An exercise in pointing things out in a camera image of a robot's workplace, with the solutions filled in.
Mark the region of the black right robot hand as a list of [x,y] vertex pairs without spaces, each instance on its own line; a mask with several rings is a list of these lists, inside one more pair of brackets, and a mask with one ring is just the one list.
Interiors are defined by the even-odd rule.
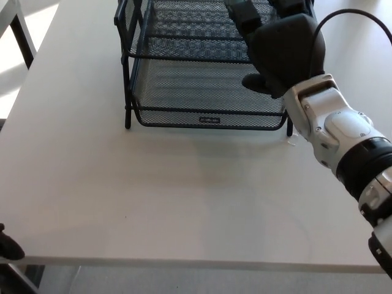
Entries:
[[278,19],[262,21],[252,1],[225,1],[229,18],[246,43],[257,73],[242,85],[277,99],[291,87],[324,74],[326,46],[314,13],[313,1],[268,1]]

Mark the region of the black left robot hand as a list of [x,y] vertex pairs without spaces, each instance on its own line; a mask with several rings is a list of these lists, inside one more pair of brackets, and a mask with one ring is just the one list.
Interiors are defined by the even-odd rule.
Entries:
[[7,260],[21,260],[25,252],[21,246],[4,233],[5,225],[1,223],[1,257]]

